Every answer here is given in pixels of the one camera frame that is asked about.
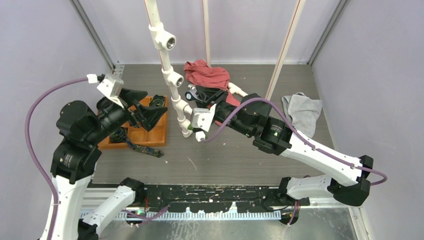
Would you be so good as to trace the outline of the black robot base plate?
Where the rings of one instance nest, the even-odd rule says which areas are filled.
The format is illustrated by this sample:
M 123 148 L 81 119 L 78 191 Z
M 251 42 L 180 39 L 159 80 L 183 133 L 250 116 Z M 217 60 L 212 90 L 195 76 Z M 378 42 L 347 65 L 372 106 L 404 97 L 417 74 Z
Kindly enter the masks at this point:
M 170 213 L 225 213 L 235 206 L 237 213 L 268 213 L 293 207 L 295 202 L 277 186 L 148 184 L 130 207 L 152 212 L 168 207 Z

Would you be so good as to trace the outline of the chrome water faucet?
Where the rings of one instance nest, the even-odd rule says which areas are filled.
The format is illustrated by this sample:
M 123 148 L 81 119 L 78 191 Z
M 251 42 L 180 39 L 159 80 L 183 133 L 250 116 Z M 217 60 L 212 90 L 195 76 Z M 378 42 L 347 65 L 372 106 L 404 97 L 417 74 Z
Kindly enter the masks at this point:
M 187 86 L 187 91 L 185 92 L 185 98 L 187 101 L 199 101 L 198 91 L 195 85 L 189 84 Z

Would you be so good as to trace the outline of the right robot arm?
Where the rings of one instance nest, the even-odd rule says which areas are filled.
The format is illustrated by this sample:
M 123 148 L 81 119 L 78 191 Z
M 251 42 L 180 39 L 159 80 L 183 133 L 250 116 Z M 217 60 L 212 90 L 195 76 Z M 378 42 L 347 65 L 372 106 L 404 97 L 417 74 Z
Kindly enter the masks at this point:
M 370 156 L 352 157 L 322 145 L 291 126 L 286 118 L 270 116 L 276 106 L 256 93 L 244 96 L 239 106 L 226 101 L 228 92 L 219 88 L 196 86 L 185 93 L 193 101 L 191 127 L 207 131 L 212 123 L 252 138 L 260 151 L 297 160 L 321 171 L 315 177 L 284 177 L 277 198 L 283 205 L 299 204 L 306 198 L 333 198 L 353 207 L 361 206 L 368 198 L 368 180 L 373 159 Z

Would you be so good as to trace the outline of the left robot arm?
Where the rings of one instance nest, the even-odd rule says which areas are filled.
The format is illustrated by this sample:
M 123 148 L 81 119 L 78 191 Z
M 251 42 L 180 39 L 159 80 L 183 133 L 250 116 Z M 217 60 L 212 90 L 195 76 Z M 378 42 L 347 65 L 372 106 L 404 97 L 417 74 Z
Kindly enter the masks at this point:
M 43 240 L 97 240 L 115 216 L 129 205 L 146 201 L 143 182 L 125 178 L 115 192 L 86 216 L 81 216 L 84 194 L 102 152 L 98 145 L 125 123 L 152 130 L 167 112 L 166 106 L 144 106 L 146 91 L 123 89 L 119 99 L 98 112 L 81 100 L 67 103 L 56 126 L 63 140 L 52 156 L 51 174 L 55 193 L 51 200 Z

